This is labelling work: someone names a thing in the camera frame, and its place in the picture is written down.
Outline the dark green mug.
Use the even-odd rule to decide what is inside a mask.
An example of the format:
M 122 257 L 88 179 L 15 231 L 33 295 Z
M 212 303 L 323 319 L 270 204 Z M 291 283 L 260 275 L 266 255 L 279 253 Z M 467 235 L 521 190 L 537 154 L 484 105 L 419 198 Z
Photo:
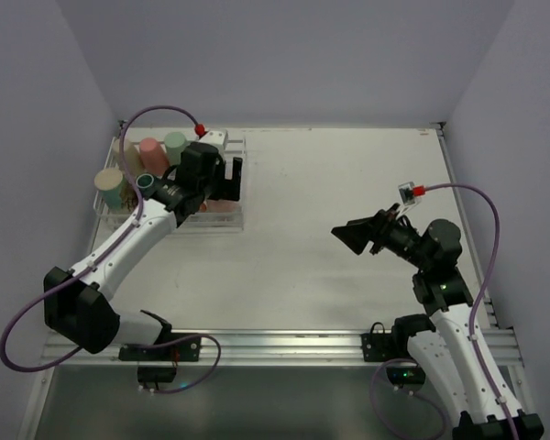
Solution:
M 141 193 L 151 188 L 155 183 L 156 177 L 150 173 L 143 173 L 136 177 L 136 185 Z

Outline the floral beige mug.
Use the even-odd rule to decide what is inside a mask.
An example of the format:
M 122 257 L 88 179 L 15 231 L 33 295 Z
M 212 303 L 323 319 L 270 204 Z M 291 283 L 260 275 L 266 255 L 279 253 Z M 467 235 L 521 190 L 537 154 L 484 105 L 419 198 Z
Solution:
M 93 183 L 108 209 L 114 213 L 135 209 L 137 197 L 118 168 L 105 168 L 94 177 Z

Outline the light pink mug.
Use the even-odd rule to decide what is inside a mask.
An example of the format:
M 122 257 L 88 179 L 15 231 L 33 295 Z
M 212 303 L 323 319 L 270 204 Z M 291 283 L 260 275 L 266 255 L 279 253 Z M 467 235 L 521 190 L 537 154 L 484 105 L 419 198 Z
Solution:
M 239 209 L 239 203 L 228 200 L 206 200 L 198 209 L 202 214 L 229 214 Z

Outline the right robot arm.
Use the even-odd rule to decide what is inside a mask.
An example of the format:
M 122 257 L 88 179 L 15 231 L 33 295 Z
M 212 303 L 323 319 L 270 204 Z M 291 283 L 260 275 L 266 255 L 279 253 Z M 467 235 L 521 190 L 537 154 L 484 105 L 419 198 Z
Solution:
M 540 417 L 528 413 L 510 387 L 476 323 L 473 298 L 458 269 L 457 225 L 436 219 L 418 233 L 398 205 L 336 226 L 332 234 L 360 255 L 387 249 L 412 264 L 413 293 L 423 313 L 391 329 L 399 361 L 414 361 L 437 391 L 455 439 L 539 439 Z

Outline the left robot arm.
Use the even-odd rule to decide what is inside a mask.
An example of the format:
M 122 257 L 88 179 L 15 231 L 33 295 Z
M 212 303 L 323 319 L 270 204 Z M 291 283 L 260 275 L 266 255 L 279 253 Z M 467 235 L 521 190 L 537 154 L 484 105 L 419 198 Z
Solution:
M 133 268 L 206 200 L 238 201 L 243 160 L 226 160 L 228 136 L 213 130 L 191 142 L 181 161 L 161 177 L 136 178 L 141 204 L 91 255 L 44 279 L 55 293 L 44 301 L 46 325 L 79 348 L 97 354 L 111 345 L 166 346 L 171 324 L 159 315 L 122 313 L 111 301 Z

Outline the green tumbler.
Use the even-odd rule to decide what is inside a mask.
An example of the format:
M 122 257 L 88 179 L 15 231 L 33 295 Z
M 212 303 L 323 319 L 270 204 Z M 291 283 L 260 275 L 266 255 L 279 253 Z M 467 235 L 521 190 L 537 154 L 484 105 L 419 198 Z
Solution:
M 183 151 L 189 146 L 190 141 L 180 131 L 168 133 L 163 139 L 166 155 L 170 165 L 179 165 Z

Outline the pink tumbler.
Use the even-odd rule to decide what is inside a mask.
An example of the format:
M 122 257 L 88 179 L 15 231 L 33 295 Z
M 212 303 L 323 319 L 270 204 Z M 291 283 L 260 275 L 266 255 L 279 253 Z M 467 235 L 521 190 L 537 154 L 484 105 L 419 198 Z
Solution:
M 145 169 L 156 176 L 162 175 L 170 163 L 162 145 L 154 137 L 146 137 L 139 142 L 139 154 Z

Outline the beige tumbler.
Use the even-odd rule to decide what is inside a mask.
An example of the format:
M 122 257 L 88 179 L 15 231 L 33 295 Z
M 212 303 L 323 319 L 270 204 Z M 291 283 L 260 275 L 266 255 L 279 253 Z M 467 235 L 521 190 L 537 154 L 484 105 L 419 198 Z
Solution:
M 124 157 L 120 156 L 120 142 L 119 138 L 115 138 L 111 146 L 112 155 L 118 165 L 118 168 L 124 173 L 129 173 L 134 178 L 145 172 L 145 168 L 139 151 L 135 146 L 135 143 L 130 139 L 126 139 L 124 142 Z

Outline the right black controller box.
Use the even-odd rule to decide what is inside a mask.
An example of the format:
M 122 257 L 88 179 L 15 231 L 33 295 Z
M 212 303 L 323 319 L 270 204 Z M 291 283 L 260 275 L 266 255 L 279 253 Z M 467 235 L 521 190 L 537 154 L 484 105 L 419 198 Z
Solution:
M 406 391 L 419 391 L 426 381 L 423 369 L 416 364 L 391 364 L 386 367 L 386 376 L 392 386 Z

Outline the black controller box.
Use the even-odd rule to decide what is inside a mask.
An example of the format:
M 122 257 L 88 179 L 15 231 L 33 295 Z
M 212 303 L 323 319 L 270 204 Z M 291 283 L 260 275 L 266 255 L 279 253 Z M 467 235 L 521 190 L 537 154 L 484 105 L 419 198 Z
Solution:
M 392 386 L 406 391 L 419 391 L 426 381 L 423 369 L 416 364 L 391 364 L 386 367 L 386 376 Z
M 137 368 L 137 382 L 143 388 L 158 388 L 160 384 L 172 383 L 176 377 L 175 367 L 149 367 Z

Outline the left black controller box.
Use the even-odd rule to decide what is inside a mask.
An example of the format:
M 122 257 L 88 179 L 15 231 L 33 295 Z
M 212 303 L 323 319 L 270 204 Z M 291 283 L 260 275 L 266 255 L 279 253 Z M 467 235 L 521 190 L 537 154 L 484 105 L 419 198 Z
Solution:
M 158 388 L 160 384 L 172 383 L 176 377 L 175 367 L 149 367 L 137 368 L 137 382 L 143 388 Z

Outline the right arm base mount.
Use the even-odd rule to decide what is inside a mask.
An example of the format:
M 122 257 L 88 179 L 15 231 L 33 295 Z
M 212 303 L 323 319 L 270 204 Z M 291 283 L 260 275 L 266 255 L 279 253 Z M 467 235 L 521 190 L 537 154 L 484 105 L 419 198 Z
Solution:
M 408 328 L 395 324 L 388 330 L 381 322 L 375 322 L 360 335 L 361 352 L 365 362 L 385 362 L 396 358 L 412 359 L 407 349 L 410 334 Z

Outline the aluminium rail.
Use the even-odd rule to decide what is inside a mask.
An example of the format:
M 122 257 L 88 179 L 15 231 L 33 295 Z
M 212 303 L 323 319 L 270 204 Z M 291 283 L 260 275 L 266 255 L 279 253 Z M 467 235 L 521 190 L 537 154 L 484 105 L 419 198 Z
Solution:
M 68 359 L 69 365 L 132 365 L 170 366 L 197 363 L 210 366 L 216 360 L 221 366 L 285 366 L 285 367 L 359 367 L 365 362 L 361 352 L 360 335 L 364 331 L 267 331 L 212 330 L 216 341 L 201 339 L 197 362 L 134 362 L 118 358 L 122 346 L 109 346 L 97 354 L 81 351 Z

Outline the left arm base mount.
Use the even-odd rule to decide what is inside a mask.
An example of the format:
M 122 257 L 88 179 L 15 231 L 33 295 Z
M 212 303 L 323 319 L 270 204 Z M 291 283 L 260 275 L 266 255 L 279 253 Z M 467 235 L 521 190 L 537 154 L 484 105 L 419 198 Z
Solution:
M 162 348 L 139 348 L 123 346 L 119 350 L 121 361 L 134 362 L 197 362 L 202 346 L 201 336 L 195 333 L 170 333 L 156 345 L 168 344 Z

